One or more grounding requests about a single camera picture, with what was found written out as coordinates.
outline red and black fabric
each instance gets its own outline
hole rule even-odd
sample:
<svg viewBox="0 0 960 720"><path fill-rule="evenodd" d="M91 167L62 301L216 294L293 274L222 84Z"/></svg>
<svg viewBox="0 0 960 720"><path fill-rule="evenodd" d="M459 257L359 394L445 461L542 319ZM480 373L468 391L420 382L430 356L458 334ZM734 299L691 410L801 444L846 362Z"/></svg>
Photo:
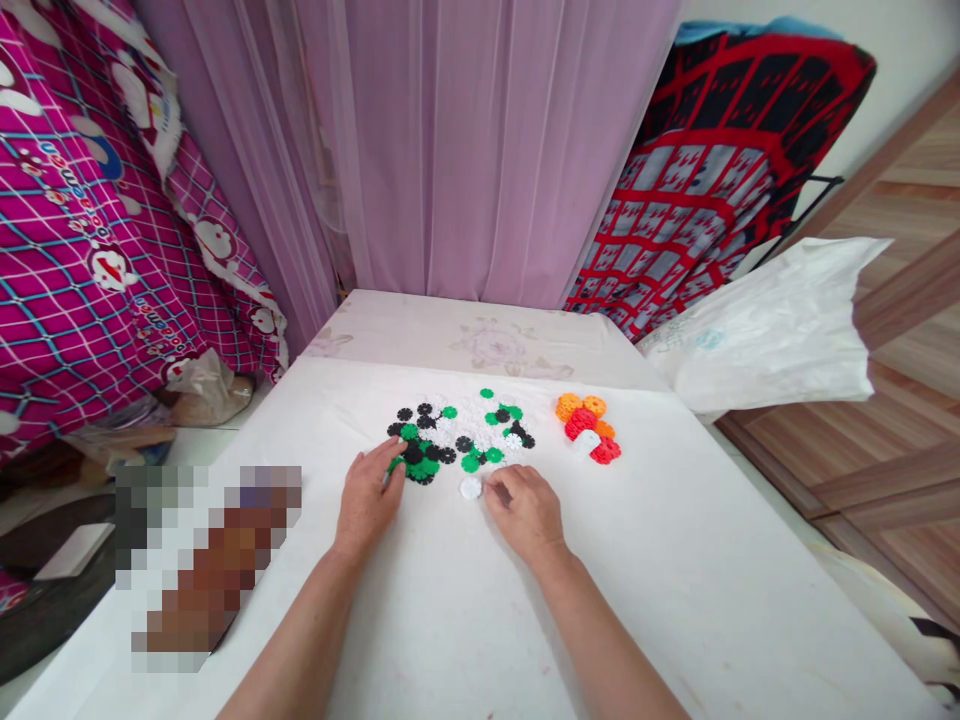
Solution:
<svg viewBox="0 0 960 720"><path fill-rule="evenodd" d="M838 40L674 46L564 309L636 341L720 287L783 233L875 73Z"/></svg>

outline wooden cabinet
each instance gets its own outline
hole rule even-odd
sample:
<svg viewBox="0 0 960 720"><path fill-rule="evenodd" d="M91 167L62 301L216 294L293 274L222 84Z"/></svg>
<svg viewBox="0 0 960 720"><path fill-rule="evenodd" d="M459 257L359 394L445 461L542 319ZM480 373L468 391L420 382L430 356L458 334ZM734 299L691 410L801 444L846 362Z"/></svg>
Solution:
<svg viewBox="0 0 960 720"><path fill-rule="evenodd" d="M729 413L717 426L840 547L960 627L960 73L799 237L892 237L859 278L865 403Z"/></svg>

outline sheer curtain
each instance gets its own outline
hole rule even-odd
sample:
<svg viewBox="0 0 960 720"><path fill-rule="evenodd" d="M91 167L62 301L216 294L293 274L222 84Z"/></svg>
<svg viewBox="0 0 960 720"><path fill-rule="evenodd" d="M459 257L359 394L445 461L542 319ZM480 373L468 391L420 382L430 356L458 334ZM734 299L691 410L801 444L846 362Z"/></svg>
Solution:
<svg viewBox="0 0 960 720"><path fill-rule="evenodd" d="M296 353L331 268L348 289L559 307L682 0L137 4Z"/></svg>
<svg viewBox="0 0 960 720"><path fill-rule="evenodd" d="M135 0L289 325L295 356L353 283L317 106L286 0Z"/></svg>
<svg viewBox="0 0 960 720"><path fill-rule="evenodd" d="M361 287L559 307L680 0L299 0Z"/></svg>

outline pink patterned blanket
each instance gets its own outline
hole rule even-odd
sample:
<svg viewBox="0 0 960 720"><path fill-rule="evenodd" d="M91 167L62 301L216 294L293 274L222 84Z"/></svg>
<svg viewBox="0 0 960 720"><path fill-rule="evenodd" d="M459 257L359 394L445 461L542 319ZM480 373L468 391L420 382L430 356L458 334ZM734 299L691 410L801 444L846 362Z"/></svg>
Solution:
<svg viewBox="0 0 960 720"><path fill-rule="evenodd" d="M6 0L0 462L211 347L276 381L285 326L126 0Z"/></svg>

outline hand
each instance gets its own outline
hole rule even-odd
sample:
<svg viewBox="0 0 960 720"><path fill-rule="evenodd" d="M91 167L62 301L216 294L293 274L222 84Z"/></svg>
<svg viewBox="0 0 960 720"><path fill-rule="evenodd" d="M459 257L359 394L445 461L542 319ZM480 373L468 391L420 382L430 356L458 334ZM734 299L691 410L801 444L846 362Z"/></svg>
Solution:
<svg viewBox="0 0 960 720"><path fill-rule="evenodd" d="M366 455L360 453L347 470L334 551L365 559L396 517L407 466L399 463L390 473L387 485L383 484L383 476L393 459L407 449L407 443L397 442L399 439L392 437Z"/></svg>
<svg viewBox="0 0 960 720"><path fill-rule="evenodd" d="M531 570L570 554L563 539L560 499L532 467L510 465L497 470L487 481L484 495L504 539Z"/></svg>

